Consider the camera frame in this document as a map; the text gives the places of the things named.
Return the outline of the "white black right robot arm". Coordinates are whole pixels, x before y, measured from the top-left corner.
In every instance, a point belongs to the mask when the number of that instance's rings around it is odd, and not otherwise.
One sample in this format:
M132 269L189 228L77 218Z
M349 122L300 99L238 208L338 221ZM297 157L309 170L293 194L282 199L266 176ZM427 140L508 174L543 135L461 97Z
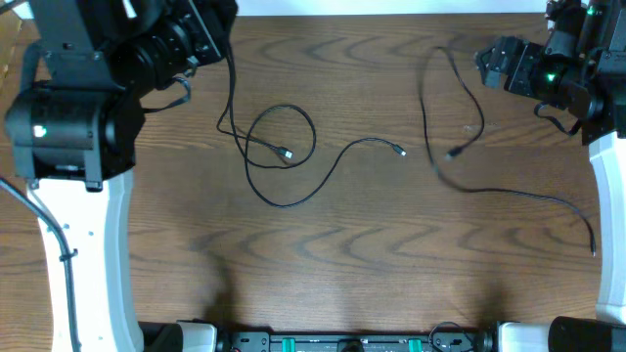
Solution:
M499 38L476 54L484 85L567 110L589 150L601 211L602 272L596 316L547 324L497 322L476 351L622 351L625 348L625 4L550 1L539 45Z

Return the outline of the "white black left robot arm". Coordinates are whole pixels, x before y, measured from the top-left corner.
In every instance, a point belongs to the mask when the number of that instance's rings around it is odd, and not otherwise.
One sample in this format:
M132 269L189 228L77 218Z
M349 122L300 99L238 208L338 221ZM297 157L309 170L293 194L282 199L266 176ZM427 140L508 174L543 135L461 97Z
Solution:
M18 199L44 243L56 351L220 351L201 320L140 322L128 217L142 99L223 60L234 0L33 1L39 39L26 49L5 130Z

